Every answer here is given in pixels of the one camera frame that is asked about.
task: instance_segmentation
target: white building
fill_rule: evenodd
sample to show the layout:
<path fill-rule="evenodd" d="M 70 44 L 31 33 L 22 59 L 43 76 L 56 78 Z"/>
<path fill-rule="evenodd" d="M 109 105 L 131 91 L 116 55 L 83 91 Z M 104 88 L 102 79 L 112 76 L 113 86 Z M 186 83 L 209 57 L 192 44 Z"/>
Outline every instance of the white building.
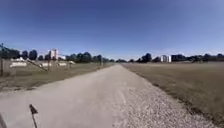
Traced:
<path fill-rule="evenodd" d="M 168 63 L 172 62 L 171 56 L 167 56 L 167 55 L 162 55 L 160 57 L 160 60 L 161 62 L 168 62 Z"/>
<path fill-rule="evenodd" d="M 59 57 L 59 52 L 58 52 L 58 50 L 57 49 L 52 49 L 51 51 L 50 51 L 50 57 L 51 57 L 51 59 L 56 59 L 56 60 L 58 60 L 58 57 Z"/>

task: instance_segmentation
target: dirt path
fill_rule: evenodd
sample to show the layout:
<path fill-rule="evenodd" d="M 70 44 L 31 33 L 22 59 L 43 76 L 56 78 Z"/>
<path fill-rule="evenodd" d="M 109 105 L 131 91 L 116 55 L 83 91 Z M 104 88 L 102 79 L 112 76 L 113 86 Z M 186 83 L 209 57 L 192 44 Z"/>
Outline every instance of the dirt path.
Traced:
<path fill-rule="evenodd" d="M 33 91 L 0 94 L 0 113 L 8 128 L 33 128 L 30 103 L 39 112 L 38 128 L 214 127 L 120 65 Z"/>

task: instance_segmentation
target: small post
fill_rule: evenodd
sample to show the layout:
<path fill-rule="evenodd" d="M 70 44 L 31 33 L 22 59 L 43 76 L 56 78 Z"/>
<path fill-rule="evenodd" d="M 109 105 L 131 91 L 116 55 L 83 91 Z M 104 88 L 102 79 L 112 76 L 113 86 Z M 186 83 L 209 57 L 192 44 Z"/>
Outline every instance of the small post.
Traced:
<path fill-rule="evenodd" d="M 29 105 L 29 108 L 30 108 L 30 112 L 31 112 L 31 115 L 32 115 L 32 120 L 33 120 L 33 124 L 34 124 L 34 127 L 37 128 L 37 123 L 36 123 L 36 120 L 34 118 L 34 114 L 37 114 L 37 110 L 33 107 L 32 104 Z"/>
<path fill-rule="evenodd" d="M 1 47 L 1 57 L 0 57 L 0 63 L 1 63 L 1 69 L 0 69 L 0 73 L 1 73 L 1 76 L 3 76 L 3 52 L 4 52 L 4 48 L 3 48 L 3 43 L 0 45 Z"/>

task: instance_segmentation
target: field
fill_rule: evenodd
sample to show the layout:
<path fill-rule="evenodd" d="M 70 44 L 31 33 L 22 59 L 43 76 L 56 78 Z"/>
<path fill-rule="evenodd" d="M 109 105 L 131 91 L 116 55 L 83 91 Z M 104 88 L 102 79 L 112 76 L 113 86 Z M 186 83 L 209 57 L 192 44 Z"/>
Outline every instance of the field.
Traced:
<path fill-rule="evenodd" d="M 52 67 L 50 67 L 50 71 L 48 72 L 30 63 L 28 63 L 27 67 L 9 68 L 10 62 L 4 61 L 4 76 L 0 77 L 0 91 L 29 90 L 45 83 L 63 80 L 102 68 L 99 63 L 73 64 L 71 67 L 68 65 L 58 67 L 56 63 L 52 62 Z"/>
<path fill-rule="evenodd" d="M 123 66 L 179 99 L 190 113 L 224 126 L 224 63 Z"/>

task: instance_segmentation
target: utility pole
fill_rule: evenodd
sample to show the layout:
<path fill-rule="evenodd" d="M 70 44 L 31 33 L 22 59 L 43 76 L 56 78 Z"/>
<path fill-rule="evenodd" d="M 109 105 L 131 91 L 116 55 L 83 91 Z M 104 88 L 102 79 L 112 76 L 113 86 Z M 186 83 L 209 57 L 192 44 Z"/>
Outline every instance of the utility pole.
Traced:
<path fill-rule="evenodd" d="M 0 57 L 1 69 L 0 69 L 0 73 L 1 73 L 1 76 L 3 76 L 3 52 L 4 52 L 3 43 L 0 45 L 0 47 L 1 47 L 1 57 Z"/>

